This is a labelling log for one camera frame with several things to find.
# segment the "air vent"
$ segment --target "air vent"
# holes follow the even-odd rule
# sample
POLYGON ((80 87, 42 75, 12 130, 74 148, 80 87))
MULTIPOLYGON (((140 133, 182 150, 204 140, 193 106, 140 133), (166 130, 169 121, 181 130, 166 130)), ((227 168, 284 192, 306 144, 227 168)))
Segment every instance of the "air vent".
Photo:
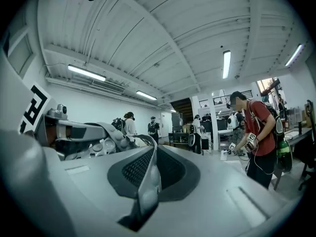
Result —
POLYGON ((125 88, 123 88, 122 86, 114 84, 114 83, 109 82, 109 81, 93 80, 91 87, 105 89, 107 91, 114 91, 114 92, 117 92, 119 94, 123 94, 125 91, 125 88))

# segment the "white shirt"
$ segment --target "white shirt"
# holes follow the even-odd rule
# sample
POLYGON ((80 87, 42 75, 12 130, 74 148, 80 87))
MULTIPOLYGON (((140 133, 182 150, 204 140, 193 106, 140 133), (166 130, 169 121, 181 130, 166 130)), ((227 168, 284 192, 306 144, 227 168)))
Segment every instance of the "white shirt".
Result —
POLYGON ((127 136, 136 135, 135 122, 131 118, 125 120, 125 131, 127 136))
POLYGON ((197 133, 199 136, 201 136, 201 130, 200 130, 201 124, 197 118, 194 119, 192 125, 194 127, 194 133, 197 133))

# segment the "camouflage pants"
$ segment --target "camouflage pants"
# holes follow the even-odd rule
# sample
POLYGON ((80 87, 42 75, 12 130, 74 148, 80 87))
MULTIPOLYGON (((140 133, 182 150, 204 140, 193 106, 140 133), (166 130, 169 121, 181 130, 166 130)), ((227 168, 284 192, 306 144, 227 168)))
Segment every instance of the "camouflage pants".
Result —
POLYGON ((230 143, 234 143, 238 145, 238 143, 243 138, 243 130, 241 128, 237 128, 236 130, 233 130, 233 135, 230 137, 230 143))

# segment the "man in red shirt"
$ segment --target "man in red shirt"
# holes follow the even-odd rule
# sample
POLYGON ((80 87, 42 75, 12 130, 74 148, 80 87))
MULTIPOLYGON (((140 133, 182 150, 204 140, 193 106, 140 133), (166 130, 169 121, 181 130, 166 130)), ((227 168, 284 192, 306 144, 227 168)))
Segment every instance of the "man in red shirt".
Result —
POLYGON ((244 109, 246 132, 234 151, 240 150, 247 143, 249 133, 256 135, 258 147, 250 156, 247 176, 268 189, 277 158, 276 143, 271 133, 276 121, 265 104, 247 98, 239 91, 231 94, 231 108, 235 111, 244 109))

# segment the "white column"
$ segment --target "white column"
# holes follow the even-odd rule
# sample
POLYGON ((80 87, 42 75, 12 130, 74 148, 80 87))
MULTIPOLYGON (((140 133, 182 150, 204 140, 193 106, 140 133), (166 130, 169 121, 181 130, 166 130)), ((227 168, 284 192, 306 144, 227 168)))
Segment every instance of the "white column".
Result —
POLYGON ((190 97, 191 104, 192 104, 192 112, 193 112, 193 118, 195 115, 198 115, 198 110, 201 108, 198 101, 198 96, 190 97))
POLYGON ((213 97, 212 92, 210 92, 208 95, 208 102, 209 102, 209 110, 211 113, 212 118, 212 128, 213 128, 213 150, 218 150, 218 129, 217 129, 217 119, 216 119, 216 112, 215 112, 215 106, 213 103, 213 97))

